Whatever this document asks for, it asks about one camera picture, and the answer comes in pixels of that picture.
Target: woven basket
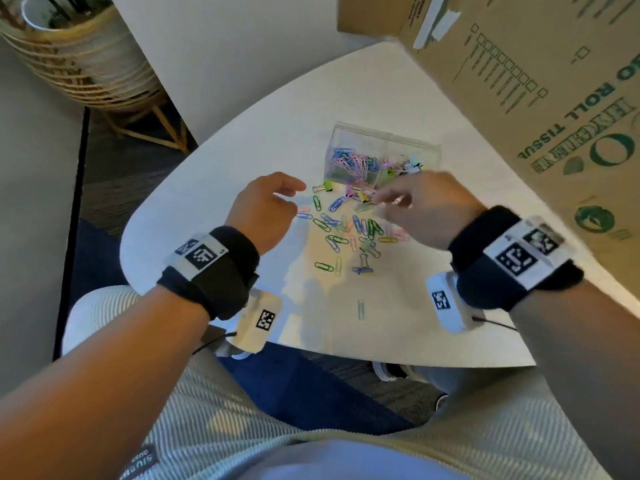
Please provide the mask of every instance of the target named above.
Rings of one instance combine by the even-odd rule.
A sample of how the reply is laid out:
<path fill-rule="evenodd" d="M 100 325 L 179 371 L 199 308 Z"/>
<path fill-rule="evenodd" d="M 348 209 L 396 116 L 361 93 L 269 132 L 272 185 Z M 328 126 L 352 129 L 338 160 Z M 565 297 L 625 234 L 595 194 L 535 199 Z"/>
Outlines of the woven basket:
<path fill-rule="evenodd" d="M 69 98 L 103 111 L 133 112 L 164 90 L 115 6 L 68 29 L 37 31 L 24 23 L 16 0 L 12 26 L 0 32 L 29 67 Z"/>

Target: striped pants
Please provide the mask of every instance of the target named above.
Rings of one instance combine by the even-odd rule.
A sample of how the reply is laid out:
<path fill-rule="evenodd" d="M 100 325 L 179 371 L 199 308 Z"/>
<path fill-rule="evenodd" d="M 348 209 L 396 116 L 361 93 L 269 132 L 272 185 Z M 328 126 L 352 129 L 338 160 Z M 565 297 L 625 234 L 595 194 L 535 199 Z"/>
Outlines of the striped pants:
<path fill-rule="evenodd" d="M 124 286 L 87 294 L 71 311 L 63 353 L 138 298 Z M 425 426 L 369 436 L 302 431 L 264 414 L 207 350 L 191 358 L 149 432 L 145 444 L 155 444 L 159 462 L 140 478 L 219 479 L 279 446 L 332 438 L 434 460 L 473 479 L 609 478 L 535 369 L 450 397 Z"/>

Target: white wall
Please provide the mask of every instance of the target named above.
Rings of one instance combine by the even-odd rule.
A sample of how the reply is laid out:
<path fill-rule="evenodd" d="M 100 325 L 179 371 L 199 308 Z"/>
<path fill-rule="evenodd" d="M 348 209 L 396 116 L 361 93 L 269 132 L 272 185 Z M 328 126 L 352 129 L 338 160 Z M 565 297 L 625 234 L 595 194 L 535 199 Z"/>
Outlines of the white wall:
<path fill-rule="evenodd" d="M 287 82 L 373 40 L 338 33 L 337 0 L 114 0 L 203 143 Z"/>
<path fill-rule="evenodd" d="M 0 38 L 0 395 L 52 359 L 82 115 Z"/>

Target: cardboard box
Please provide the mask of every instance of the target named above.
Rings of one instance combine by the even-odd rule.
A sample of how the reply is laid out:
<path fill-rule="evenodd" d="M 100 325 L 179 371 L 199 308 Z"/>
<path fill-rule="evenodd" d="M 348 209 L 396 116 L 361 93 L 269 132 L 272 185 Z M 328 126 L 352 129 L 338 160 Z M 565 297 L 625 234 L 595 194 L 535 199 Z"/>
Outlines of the cardboard box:
<path fill-rule="evenodd" d="M 340 0 L 338 28 L 397 37 L 640 297 L 639 20 L 640 0 Z"/>

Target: person's left hand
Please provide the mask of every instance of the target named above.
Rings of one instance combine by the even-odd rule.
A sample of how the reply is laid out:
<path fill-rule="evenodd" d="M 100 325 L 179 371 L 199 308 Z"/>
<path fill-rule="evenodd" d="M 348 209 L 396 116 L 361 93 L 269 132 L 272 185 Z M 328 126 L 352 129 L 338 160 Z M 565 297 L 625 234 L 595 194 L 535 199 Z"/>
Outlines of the person's left hand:
<path fill-rule="evenodd" d="M 225 222 L 253 243 L 260 256 L 274 249 L 289 230 L 298 206 L 274 195 L 293 197 L 307 185 L 281 171 L 256 178 L 238 194 Z"/>

